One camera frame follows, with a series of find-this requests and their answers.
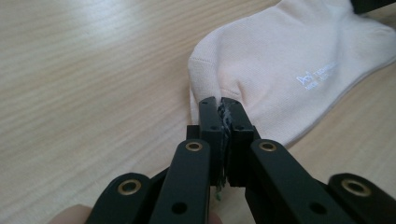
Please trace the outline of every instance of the wood grain surface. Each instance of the wood grain surface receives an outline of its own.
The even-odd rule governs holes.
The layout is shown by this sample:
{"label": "wood grain surface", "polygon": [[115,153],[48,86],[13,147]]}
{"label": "wood grain surface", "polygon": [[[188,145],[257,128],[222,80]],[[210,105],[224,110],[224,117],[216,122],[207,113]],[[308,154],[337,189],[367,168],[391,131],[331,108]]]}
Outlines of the wood grain surface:
{"label": "wood grain surface", "polygon": [[[276,3],[0,0],[0,223],[47,223],[118,175],[167,167],[190,123],[194,46]],[[370,15],[396,28],[395,4]],[[350,172],[396,197],[395,73],[364,79],[290,149],[313,177]],[[254,223],[243,193],[211,210]]]}

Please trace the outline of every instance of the hole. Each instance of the hole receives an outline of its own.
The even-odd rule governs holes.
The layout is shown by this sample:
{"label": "hole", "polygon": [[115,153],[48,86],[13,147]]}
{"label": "hole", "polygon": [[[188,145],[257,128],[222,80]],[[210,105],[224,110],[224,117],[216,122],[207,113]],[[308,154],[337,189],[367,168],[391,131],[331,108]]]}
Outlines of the hole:
{"label": "hole", "polygon": [[186,149],[189,151],[199,151],[202,149],[201,143],[190,142],[186,145]]}
{"label": "hole", "polygon": [[242,131],[242,130],[245,129],[245,127],[242,126],[242,125],[238,125],[238,126],[235,127],[235,129],[238,130],[238,131]]}
{"label": "hole", "polygon": [[122,186],[122,190],[124,191],[132,191],[134,189],[136,189],[136,183],[134,182],[126,183]]}
{"label": "hole", "polygon": [[119,185],[118,191],[119,194],[122,195],[131,195],[138,192],[141,187],[142,184],[140,183],[140,181],[136,179],[129,179],[129,180],[125,180]]}
{"label": "hole", "polygon": [[356,196],[367,197],[371,195],[371,190],[367,186],[354,179],[344,179],[341,181],[341,186]]}
{"label": "hole", "polygon": [[265,151],[275,151],[276,150],[276,145],[274,145],[270,142],[261,142],[259,144],[259,147]]}
{"label": "hole", "polygon": [[319,214],[319,215],[325,215],[327,213],[327,209],[320,203],[311,203],[311,204],[309,204],[309,208],[314,213]]}
{"label": "hole", "polygon": [[362,186],[358,185],[358,184],[349,183],[348,186],[349,186],[351,189],[355,190],[355,191],[364,192],[364,188],[363,188]]}
{"label": "hole", "polygon": [[187,211],[187,205],[185,203],[174,203],[172,206],[172,212],[181,215]]}

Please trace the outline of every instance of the sock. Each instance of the sock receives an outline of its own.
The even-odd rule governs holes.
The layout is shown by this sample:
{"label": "sock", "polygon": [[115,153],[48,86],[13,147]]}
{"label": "sock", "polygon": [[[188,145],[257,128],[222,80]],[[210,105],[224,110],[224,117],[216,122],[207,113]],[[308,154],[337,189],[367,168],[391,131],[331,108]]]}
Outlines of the sock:
{"label": "sock", "polygon": [[283,0],[220,27],[195,47],[192,122],[206,97],[233,98],[262,138],[286,146],[395,58],[395,31],[355,15],[348,0]]}

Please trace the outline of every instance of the finger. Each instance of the finger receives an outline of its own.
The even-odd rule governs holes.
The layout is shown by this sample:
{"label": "finger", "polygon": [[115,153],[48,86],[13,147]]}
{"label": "finger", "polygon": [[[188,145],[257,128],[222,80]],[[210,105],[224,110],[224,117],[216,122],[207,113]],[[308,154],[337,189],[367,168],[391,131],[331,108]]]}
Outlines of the finger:
{"label": "finger", "polygon": [[49,224],[84,224],[91,213],[91,208],[77,204],[64,209]]}
{"label": "finger", "polygon": [[214,213],[209,213],[208,224],[222,224],[221,219]]}

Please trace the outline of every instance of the table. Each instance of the table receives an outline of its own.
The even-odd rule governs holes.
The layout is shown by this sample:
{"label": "table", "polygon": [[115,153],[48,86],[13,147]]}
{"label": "table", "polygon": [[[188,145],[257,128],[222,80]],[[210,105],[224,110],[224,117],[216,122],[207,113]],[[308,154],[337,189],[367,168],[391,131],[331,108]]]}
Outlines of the table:
{"label": "table", "polygon": [[[187,61],[266,1],[0,1],[0,222],[93,206],[116,176],[167,167],[190,124]],[[395,4],[370,13],[396,28]],[[396,63],[290,148],[315,178],[350,172],[396,197]],[[253,223],[242,189],[211,210]]]}

